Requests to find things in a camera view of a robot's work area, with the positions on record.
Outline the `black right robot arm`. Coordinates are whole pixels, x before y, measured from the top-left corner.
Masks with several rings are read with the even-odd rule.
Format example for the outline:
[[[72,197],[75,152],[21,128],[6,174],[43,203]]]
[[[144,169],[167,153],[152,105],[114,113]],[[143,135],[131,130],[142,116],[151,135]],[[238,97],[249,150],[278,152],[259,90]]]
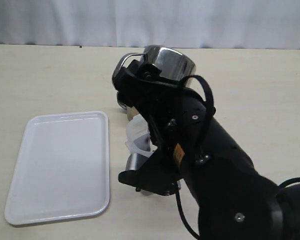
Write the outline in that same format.
[[[153,64],[118,64],[112,82],[122,102],[148,125],[156,150],[122,184],[157,195],[178,195],[184,180],[195,199],[198,240],[300,240],[300,177],[275,184],[260,175],[236,141],[215,120],[213,92],[195,75],[204,96],[187,78],[161,76]]]

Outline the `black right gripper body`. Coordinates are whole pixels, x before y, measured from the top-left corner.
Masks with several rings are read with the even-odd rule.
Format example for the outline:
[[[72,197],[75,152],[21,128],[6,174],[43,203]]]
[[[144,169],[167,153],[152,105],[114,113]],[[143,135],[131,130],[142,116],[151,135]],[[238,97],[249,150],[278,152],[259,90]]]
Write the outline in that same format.
[[[184,84],[135,81],[134,105],[157,147],[150,160],[199,160],[204,155],[205,101]]]

